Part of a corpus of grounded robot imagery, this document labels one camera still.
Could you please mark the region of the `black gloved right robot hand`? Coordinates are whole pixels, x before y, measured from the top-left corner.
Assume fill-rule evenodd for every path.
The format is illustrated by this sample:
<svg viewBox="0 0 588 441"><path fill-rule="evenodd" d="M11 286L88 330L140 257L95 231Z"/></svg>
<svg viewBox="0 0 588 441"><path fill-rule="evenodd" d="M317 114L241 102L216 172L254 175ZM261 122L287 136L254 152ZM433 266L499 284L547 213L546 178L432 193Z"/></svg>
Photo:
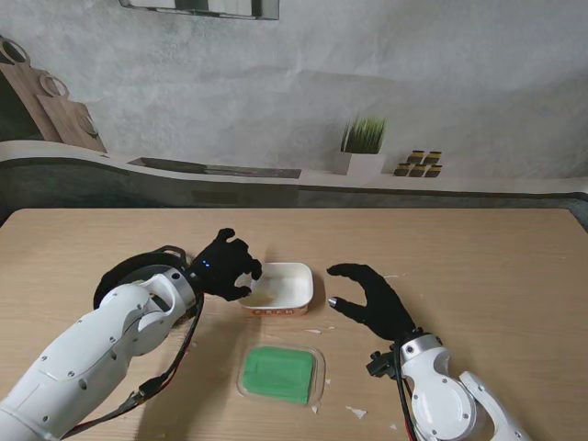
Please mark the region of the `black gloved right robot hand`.
<svg viewBox="0 0 588 441"><path fill-rule="evenodd" d="M329 267L327 273L347 277L364 290L365 305L339 297L328 299L329 305L348 319L365 325L376 336L387 341L396 341L417 328L396 291L370 266L343 263Z"/></svg>

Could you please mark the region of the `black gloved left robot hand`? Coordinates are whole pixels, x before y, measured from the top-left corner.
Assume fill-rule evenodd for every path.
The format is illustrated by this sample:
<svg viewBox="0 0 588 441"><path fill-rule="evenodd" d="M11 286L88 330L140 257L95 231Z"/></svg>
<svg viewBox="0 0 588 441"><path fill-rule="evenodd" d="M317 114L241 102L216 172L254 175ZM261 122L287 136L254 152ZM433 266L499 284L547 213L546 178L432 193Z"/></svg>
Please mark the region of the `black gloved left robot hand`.
<svg viewBox="0 0 588 441"><path fill-rule="evenodd" d="M249 275L253 280L262 276L262 265L250 255L248 244L234 236L231 228L219 230L187 269L190 276L195 276L198 290L227 301L240 300L251 293L247 286L236 285L240 276Z"/></svg>

